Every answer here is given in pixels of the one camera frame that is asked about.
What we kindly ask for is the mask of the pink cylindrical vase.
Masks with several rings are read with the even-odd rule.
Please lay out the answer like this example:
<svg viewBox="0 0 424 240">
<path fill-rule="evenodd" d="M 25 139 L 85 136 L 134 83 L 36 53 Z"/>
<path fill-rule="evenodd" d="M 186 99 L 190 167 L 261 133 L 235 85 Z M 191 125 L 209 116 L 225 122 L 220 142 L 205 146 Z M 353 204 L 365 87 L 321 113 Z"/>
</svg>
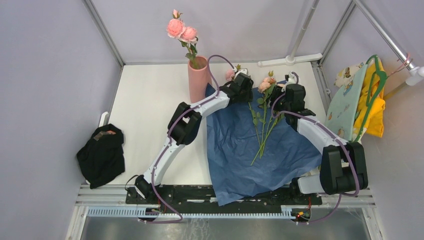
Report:
<svg viewBox="0 0 424 240">
<path fill-rule="evenodd" d="M 196 103 L 205 98 L 206 88 L 212 83 L 208 69 L 208 62 L 204 56 L 197 56 L 195 64 L 188 62 L 188 89 L 189 98 Z"/>
</svg>

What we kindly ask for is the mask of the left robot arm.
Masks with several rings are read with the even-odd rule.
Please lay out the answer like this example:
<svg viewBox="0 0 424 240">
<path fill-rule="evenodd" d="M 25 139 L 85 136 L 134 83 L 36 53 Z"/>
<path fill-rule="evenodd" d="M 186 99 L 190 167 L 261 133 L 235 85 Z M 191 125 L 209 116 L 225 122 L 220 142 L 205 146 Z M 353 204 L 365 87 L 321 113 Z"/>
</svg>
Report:
<svg viewBox="0 0 424 240">
<path fill-rule="evenodd" d="M 165 172 L 178 153 L 197 137 L 203 119 L 236 103 L 253 100 L 253 80 L 246 69 L 235 73 L 235 79 L 220 86 L 210 96 L 192 104 L 181 102 L 169 124 L 165 143 L 150 167 L 134 182 L 138 197 L 145 204 L 157 198 L 155 187 L 162 183 Z"/>
</svg>

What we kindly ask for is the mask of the pink artificial flower bunch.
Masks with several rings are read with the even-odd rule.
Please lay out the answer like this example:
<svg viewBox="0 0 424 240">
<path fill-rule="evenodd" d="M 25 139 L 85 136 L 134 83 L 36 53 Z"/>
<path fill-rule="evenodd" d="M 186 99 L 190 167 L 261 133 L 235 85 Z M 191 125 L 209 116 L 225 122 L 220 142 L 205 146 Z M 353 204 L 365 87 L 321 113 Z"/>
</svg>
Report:
<svg viewBox="0 0 424 240">
<path fill-rule="evenodd" d="M 256 100 L 256 103 L 262 112 L 255 111 L 252 105 L 248 103 L 248 108 L 252 115 L 252 122 L 259 144 L 259 149 L 251 161 L 251 166 L 255 163 L 256 159 L 260 159 L 263 156 L 269 135 L 271 134 L 274 127 L 282 119 L 280 116 L 273 118 L 272 114 L 274 114 L 275 111 L 271 110 L 271 93 L 276 89 L 276 87 L 282 86 L 282 84 L 277 83 L 277 80 L 274 76 L 274 71 L 271 70 L 268 72 L 268 76 L 262 80 L 257 88 L 260 96 Z"/>
</svg>

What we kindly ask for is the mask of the blue flower wrapping paper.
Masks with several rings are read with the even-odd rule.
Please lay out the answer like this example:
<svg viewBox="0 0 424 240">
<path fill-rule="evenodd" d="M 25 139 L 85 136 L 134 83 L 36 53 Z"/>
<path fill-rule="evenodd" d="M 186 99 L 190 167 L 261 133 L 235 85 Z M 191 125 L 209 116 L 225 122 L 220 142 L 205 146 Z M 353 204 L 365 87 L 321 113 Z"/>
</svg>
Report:
<svg viewBox="0 0 424 240">
<path fill-rule="evenodd" d="M 260 94 L 252 90 L 254 111 Z M 315 168 L 320 152 L 284 119 L 270 133 L 264 154 L 251 162 L 259 143 L 248 103 L 236 103 L 206 118 L 207 160 L 213 188 L 218 191 L 254 196 L 273 191 Z"/>
</svg>

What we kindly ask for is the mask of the single pink flower stem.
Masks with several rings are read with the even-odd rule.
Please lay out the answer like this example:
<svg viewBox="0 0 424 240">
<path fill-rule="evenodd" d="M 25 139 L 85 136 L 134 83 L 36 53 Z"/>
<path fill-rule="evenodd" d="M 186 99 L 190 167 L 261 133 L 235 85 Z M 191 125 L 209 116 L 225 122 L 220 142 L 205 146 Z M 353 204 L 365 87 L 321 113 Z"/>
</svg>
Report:
<svg viewBox="0 0 424 240">
<path fill-rule="evenodd" d="M 192 26 L 185 25 L 181 19 L 182 14 L 182 12 L 176 9 L 172 10 L 172 19 L 167 24 L 166 32 L 170 38 L 178 40 L 181 46 L 187 50 L 185 57 L 189 60 L 192 67 L 194 69 L 200 69 L 200 63 L 197 60 L 198 31 Z"/>
</svg>

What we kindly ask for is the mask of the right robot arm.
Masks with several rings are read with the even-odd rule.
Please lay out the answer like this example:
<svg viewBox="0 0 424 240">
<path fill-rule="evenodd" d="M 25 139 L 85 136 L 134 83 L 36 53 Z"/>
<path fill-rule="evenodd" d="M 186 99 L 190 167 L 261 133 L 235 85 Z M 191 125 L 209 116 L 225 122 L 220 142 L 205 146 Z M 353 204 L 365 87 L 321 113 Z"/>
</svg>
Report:
<svg viewBox="0 0 424 240">
<path fill-rule="evenodd" d="M 320 123 L 315 113 L 305 107 L 305 97 L 306 90 L 300 84 L 276 86 L 270 94 L 273 116 L 284 115 L 286 123 L 321 154 L 319 173 L 294 178 L 289 199 L 302 204 L 309 194 L 357 196 L 368 186 L 363 146 L 344 140 Z"/>
</svg>

